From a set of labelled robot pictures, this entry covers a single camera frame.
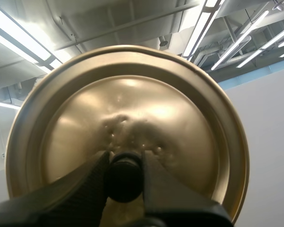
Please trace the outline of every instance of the black rubber tip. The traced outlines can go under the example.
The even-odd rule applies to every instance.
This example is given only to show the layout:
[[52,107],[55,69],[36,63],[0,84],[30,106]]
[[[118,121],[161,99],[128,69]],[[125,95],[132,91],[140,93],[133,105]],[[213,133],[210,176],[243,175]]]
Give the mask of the black rubber tip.
[[136,199],[143,189],[141,159],[133,153],[115,156],[105,173],[104,190],[117,202]]

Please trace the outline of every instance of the gray wall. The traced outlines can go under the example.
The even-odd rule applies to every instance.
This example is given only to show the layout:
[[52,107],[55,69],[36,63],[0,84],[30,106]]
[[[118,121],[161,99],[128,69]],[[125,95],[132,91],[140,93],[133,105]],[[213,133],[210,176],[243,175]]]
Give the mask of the gray wall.
[[[250,179],[237,227],[284,227],[284,70],[226,90],[248,138]],[[6,199],[0,171],[0,200]]]

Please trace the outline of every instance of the ceiling beam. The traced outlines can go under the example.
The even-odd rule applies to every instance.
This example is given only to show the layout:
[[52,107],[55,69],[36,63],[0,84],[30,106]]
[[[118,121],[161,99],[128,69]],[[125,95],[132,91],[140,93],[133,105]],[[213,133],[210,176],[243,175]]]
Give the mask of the ceiling beam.
[[151,15],[151,16],[144,17],[144,18],[141,18],[141,19],[138,19],[138,20],[135,20],[135,21],[131,21],[129,23],[125,23],[125,24],[122,24],[122,25],[119,25],[119,26],[116,26],[116,27],[112,27],[110,29],[107,29],[106,31],[99,32],[98,34],[91,36],[91,37],[88,37],[88,38],[77,39],[77,41],[75,41],[75,42],[71,41],[71,42],[68,42],[68,43],[63,44],[63,45],[57,45],[57,46],[54,47],[54,50],[55,51],[62,50],[62,49],[65,49],[65,48],[68,48],[68,47],[71,47],[71,46],[74,46],[74,45],[78,45],[78,44],[81,44],[81,43],[102,37],[104,35],[115,33],[117,31],[125,29],[125,28],[137,26],[137,25],[140,25],[140,24],[152,21],[152,20],[156,20],[156,19],[159,19],[159,18],[162,18],[162,17],[167,17],[169,15],[173,15],[175,13],[179,13],[179,12],[182,12],[184,10],[194,8],[198,5],[199,4],[196,4],[196,3],[190,3],[190,4],[183,5],[183,6],[175,7],[174,9],[163,12],[163,13]]

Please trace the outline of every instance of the ceiling pipe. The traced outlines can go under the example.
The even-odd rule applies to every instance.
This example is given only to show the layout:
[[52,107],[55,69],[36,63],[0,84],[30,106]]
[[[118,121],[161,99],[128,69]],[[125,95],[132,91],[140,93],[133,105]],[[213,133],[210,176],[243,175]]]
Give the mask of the ceiling pipe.
[[250,16],[250,19],[248,18],[247,21],[238,29],[238,31],[235,32],[236,36],[240,35],[241,33],[244,33],[246,29],[250,27],[251,22],[257,18],[257,16],[263,11],[263,9],[268,5],[269,2],[262,3],[256,11]]
[[156,15],[150,15],[150,16],[147,16],[147,17],[137,19],[135,21],[131,21],[131,22],[128,22],[128,23],[107,29],[103,32],[99,32],[98,34],[95,34],[94,36],[86,37],[86,38],[82,38],[82,39],[77,39],[75,42],[69,41],[69,42],[64,43],[62,45],[57,45],[53,48],[54,48],[55,51],[62,50],[62,49],[65,49],[65,48],[68,48],[68,47],[71,47],[71,46],[74,46],[74,45],[78,45],[78,44],[81,44],[81,43],[84,43],[84,42],[87,42],[87,41],[90,41],[90,40],[93,40],[93,39],[96,39],[96,38],[99,38],[99,37],[102,37],[102,36],[105,36],[105,35],[108,35],[108,34],[111,34],[111,33],[114,33],[114,32],[117,32],[117,31],[120,31],[120,30],[123,30],[123,29],[126,29],[126,28],[130,28],[130,27],[133,27],[133,26],[144,24],[146,22],[149,22],[149,21],[152,21],[152,20],[157,20],[157,19],[160,19],[162,17],[167,17],[169,15],[173,15],[173,14],[182,12],[184,10],[197,7],[198,5],[199,4],[193,2],[193,3],[185,4],[183,6],[178,6],[178,7],[171,9],[171,10],[164,11],[164,12],[156,14]]

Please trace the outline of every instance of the metal lid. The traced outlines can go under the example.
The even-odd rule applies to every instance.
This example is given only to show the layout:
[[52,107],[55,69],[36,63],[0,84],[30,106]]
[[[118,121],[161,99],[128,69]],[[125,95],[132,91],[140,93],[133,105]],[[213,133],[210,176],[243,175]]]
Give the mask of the metal lid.
[[[100,150],[152,150],[183,184],[223,204],[233,222],[238,217],[249,174],[242,125],[221,88],[180,57],[113,46],[50,73],[12,127],[9,194],[51,183]],[[136,218],[141,207],[141,198],[108,201],[102,225]]]

